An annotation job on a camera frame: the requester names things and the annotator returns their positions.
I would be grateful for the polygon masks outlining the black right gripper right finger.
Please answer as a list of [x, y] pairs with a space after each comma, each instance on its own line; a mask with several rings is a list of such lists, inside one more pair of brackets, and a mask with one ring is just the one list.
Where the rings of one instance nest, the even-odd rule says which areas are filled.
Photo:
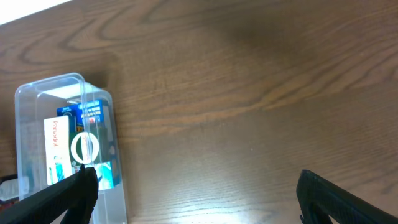
[[303, 224], [397, 224], [397, 217], [367, 203], [310, 170], [303, 170], [296, 194]]

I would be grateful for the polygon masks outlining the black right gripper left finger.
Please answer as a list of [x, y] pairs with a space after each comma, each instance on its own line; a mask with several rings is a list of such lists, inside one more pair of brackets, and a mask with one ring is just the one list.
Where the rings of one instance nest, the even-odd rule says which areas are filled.
[[95, 169], [81, 166], [76, 174], [5, 209], [1, 223], [52, 223], [62, 216], [62, 223], [88, 224], [98, 192]]

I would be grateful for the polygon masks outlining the white Panadol box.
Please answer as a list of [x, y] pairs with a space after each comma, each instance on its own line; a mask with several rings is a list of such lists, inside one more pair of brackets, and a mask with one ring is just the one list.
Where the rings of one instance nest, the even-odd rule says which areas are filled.
[[72, 175], [68, 116], [44, 120], [47, 184], [53, 185]]

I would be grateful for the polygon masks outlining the blue white medicine box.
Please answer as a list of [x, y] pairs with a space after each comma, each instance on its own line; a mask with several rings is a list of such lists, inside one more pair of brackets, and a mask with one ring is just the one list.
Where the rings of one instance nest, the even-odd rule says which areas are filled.
[[84, 162], [86, 167], [95, 168], [100, 190], [117, 186], [121, 178], [107, 101], [65, 106], [57, 109], [57, 115], [68, 117], [72, 172], [79, 171]]

